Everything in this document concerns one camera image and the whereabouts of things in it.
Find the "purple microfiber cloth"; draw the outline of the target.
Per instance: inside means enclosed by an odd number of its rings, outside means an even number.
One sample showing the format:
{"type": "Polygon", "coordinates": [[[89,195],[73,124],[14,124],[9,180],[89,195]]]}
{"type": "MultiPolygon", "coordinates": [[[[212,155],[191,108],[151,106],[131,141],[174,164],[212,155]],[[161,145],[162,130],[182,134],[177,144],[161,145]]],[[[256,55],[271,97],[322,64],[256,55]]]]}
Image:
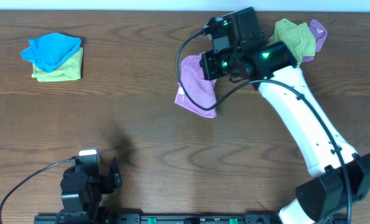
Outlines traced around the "purple microfiber cloth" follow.
{"type": "MultiPolygon", "coordinates": [[[[201,54],[187,56],[181,61],[181,81],[188,95],[200,106],[208,108],[217,102],[214,91],[216,80],[204,79],[200,60],[201,54]]],[[[216,109],[205,111],[193,104],[179,83],[174,103],[204,118],[217,116],[216,109]]]]}

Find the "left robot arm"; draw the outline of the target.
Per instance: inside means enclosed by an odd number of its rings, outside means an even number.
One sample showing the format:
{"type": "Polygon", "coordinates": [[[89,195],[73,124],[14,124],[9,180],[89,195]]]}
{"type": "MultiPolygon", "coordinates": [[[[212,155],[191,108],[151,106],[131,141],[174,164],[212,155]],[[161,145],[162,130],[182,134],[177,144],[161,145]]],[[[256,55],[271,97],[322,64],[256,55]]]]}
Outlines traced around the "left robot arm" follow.
{"type": "Polygon", "coordinates": [[[102,195],[112,194],[122,186],[117,158],[111,160],[109,172],[99,172],[96,155],[74,157],[72,167],[64,172],[60,183],[64,208],[55,223],[115,223],[115,216],[100,206],[102,195]]]}

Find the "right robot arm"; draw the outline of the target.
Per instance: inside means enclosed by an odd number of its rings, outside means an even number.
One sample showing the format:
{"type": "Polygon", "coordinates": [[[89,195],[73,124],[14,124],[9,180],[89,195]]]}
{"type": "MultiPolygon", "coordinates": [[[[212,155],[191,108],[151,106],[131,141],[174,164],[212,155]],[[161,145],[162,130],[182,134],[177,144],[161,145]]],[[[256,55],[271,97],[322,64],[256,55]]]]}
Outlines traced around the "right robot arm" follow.
{"type": "Polygon", "coordinates": [[[283,42],[264,47],[227,45],[202,54],[206,80],[224,75],[246,78],[273,106],[297,143],[312,179],[299,185],[283,207],[281,223],[322,223],[347,210],[370,189],[370,154],[360,156],[331,124],[308,88],[301,68],[283,42]]]}

